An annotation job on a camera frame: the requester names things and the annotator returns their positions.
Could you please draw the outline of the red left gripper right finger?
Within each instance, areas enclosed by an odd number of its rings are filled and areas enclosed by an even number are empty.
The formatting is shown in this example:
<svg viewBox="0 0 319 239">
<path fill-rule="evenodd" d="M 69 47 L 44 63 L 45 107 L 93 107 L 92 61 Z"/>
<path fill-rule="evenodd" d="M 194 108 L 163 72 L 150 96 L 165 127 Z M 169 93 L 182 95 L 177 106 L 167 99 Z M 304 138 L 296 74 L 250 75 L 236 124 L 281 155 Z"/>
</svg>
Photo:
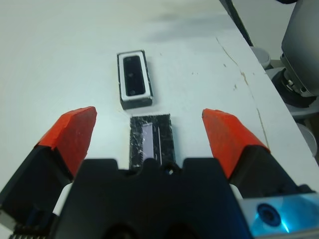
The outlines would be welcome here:
<svg viewBox="0 0 319 239">
<path fill-rule="evenodd" d="M 204 109 L 202 120 L 214 158 L 243 198 L 313 193 L 308 185 L 297 185 L 236 116 Z"/>
</svg>

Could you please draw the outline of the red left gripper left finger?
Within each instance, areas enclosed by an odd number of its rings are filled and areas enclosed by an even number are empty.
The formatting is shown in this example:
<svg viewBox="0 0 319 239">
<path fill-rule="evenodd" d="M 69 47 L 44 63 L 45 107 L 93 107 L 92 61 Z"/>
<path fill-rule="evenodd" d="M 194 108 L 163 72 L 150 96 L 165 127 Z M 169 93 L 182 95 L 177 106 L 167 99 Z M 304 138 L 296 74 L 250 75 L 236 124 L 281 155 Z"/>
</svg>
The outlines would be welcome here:
<svg viewBox="0 0 319 239">
<path fill-rule="evenodd" d="M 96 117 L 92 106 L 64 113 L 1 191 L 0 211 L 16 222 L 28 221 L 33 213 L 52 213 L 87 155 Z"/>
</svg>

